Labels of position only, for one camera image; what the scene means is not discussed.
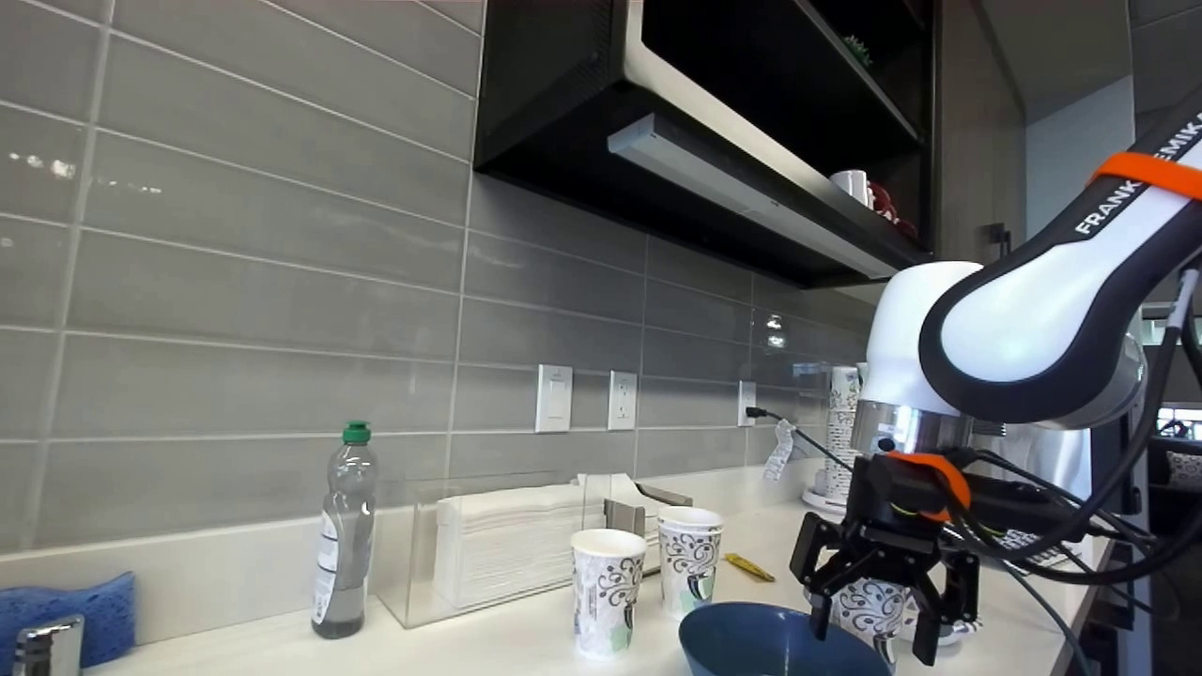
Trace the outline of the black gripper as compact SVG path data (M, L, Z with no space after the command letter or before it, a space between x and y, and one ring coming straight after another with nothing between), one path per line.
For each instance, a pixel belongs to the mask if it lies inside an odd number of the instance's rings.
M800 523L789 571L813 592L813 630L825 640L830 600L856 580L909 586L916 598L913 658L934 663L941 630L977 615L981 558L942 541L951 516L973 502L967 472L927 449L852 462L838 523Z

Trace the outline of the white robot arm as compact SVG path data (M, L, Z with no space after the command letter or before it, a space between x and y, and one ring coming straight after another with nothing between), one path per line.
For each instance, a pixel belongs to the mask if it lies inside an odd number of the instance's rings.
M1197 352L1202 93L1186 93L1026 244L991 262L899 270L873 320L844 516L800 523L793 575L813 623L862 582L916 598L913 658L977 615L988 558L1033 571L1103 524L1072 494L971 444L973 423L1127 429L1162 444L1170 367Z

